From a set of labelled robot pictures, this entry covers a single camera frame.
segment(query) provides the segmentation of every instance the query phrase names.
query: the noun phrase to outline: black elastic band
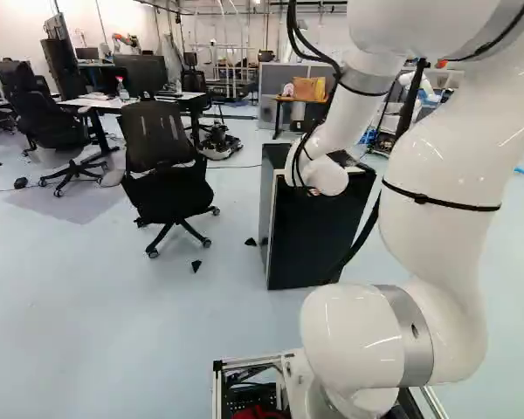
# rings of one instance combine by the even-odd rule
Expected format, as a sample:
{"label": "black elastic band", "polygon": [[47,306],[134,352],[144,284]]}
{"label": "black elastic band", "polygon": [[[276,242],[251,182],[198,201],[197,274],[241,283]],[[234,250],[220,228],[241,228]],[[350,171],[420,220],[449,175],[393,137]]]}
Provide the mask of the black elastic band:
{"label": "black elastic band", "polygon": [[400,195],[407,196],[408,198],[413,199],[419,205],[424,205],[426,203],[432,203],[434,205],[440,205],[441,207],[454,208],[456,210],[464,211],[476,211],[476,212],[494,212],[500,209],[500,205],[495,207],[489,206],[480,206],[480,205],[468,205],[466,203],[451,203],[450,201],[443,201],[441,199],[431,198],[425,194],[416,194],[415,192],[409,192],[408,190],[398,188],[397,186],[392,185],[391,183],[386,182],[383,179],[383,185],[388,189],[392,189],[394,192],[397,192]]}
{"label": "black elastic band", "polygon": [[476,58],[479,55],[486,53],[487,51],[492,49],[494,46],[496,46],[500,41],[506,38],[507,35],[510,33],[510,31],[516,27],[516,25],[522,20],[523,17],[524,17],[524,4],[522,5],[522,8],[518,12],[518,14],[514,17],[510,25],[507,26],[505,30],[498,37],[496,37],[493,41],[483,44],[480,48],[475,50],[475,52],[468,55],[467,57],[449,59],[448,61],[466,61],[467,59]]}
{"label": "black elastic band", "polygon": [[378,97],[378,96],[384,96],[385,94],[388,94],[390,90],[387,90],[385,92],[379,92],[379,93],[369,93],[369,92],[363,92],[361,90],[353,89],[349,86],[344,85],[341,81],[338,81],[338,84],[343,87],[346,90],[349,90],[351,93],[360,94],[361,96],[370,96],[370,97]]}

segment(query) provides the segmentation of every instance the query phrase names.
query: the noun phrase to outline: metal frame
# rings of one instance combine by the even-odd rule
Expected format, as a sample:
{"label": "metal frame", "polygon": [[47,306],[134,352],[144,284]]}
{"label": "metal frame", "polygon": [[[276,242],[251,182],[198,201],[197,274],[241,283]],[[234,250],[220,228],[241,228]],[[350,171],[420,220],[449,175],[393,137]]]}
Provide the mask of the metal frame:
{"label": "metal frame", "polygon": [[[223,359],[220,361],[214,361],[213,375],[212,375],[212,390],[211,390],[211,417],[212,419],[222,418],[222,374],[229,371],[241,370],[250,367],[275,367],[278,371],[281,380],[276,382],[278,391],[286,391],[286,384],[283,375],[284,360],[294,358],[295,351],[285,351],[281,354],[273,354],[268,356],[256,356],[252,358],[231,358]],[[445,409],[437,398],[434,390],[431,387],[419,388],[423,398],[431,408],[431,412],[435,419],[449,419]]]}

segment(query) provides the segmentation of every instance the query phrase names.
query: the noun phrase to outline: small black object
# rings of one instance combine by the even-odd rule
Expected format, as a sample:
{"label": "small black object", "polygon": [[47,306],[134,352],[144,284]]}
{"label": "small black object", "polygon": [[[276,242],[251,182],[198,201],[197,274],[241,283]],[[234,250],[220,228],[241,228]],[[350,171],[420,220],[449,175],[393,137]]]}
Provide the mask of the small black object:
{"label": "small black object", "polygon": [[148,252],[148,258],[150,259],[155,259],[159,256],[159,251],[157,251],[157,249],[152,249],[151,251]]}
{"label": "small black object", "polygon": [[194,262],[191,263],[192,265],[192,271],[194,271],[194,273],[198,272],[198,269],[200,269],[200,265],[202,264],[202,261],[201,260],[195,260]]}
{"label": "small black object", "polygon": [[16,181],[14,182],[14,189],[23,189],[27,186],[27,178],[26,177],[18,177]]}

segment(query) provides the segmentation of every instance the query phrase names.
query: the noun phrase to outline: gray mat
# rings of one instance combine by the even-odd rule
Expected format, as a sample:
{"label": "gray mat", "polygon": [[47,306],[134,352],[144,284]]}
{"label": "gray mat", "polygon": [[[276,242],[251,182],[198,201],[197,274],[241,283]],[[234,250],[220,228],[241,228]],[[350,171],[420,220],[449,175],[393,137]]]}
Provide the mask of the gray mat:
{"label": "gray mat", "polygon": [[104,189],[95,182],[70,182],[63,188],[65,194],[61,198],[54,196],[53,190],[54,185],[23,189],[12,192],[4,200],[44,216],[87,224],[107,212],[125,196],[121,186]]}

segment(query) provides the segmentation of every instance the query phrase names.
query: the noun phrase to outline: chair base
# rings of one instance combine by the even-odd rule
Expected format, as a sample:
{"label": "chair base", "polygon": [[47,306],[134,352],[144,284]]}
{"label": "chair base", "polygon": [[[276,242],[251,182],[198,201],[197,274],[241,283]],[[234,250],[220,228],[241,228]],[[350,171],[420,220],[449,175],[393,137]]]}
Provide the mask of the chair base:
{"label": "chair base", "polygon": [[[218,207],[214,207],[213,205],[211,205],[206,209],[206,211],[197,215],[207,214],[209,212],[214,216],[218,216],[221,210]],[[145,227],[146,225],[152,224],[150,221],[142,217],[136,218],[134,222],[137,224],[139,229]],[[187,230],[194,238],[196,238],[200,241],[200,243],[202,243],[202,246],[205,249],[208,249],[211,246],[211,240],[205,236],[202,236],[202,234],[195,230],[194,227],[192,227],[185,219],[178,220],[173,223],[167,223],[163,225],[163,228],[161,229],[157,237],[154,239],[154,241],[151,242],[148,245],[148,247],[146,247],[146,254],[150,259],[155,259],[159,256],[159,251],[156,249],[156,246],[165,238],[165,236],[167,236],[167,233],[169,233],[169,231],[175,224],[182,225],[185,230]]]}
{"label": "chair base", "polygon": [[81,164],[76,164],[74,160],[70,160],[68,162],[67,168],[63,168],[62,170],[53,173],[52,175],[41,176],[41,178],[38,181],[38,186],[45,187],[48,183],[48,180],[57,179],[59,177],[64,176],[62,182],[60,182],[54,190],[54,195],[57,198],[60,198],[64,195],[62,188],[64,188],[69,183],[69,181],[72,180],[73,177],[79,178],[81,175],[85,175],[97,180],[103,177],[103,175],[98,175],[96,173],[90,172],[88,170],[90,168],[102,168],[103,172],[105,172],[108,169],[108,165],[106,161],[102,161],[101,163],[82,162]]}

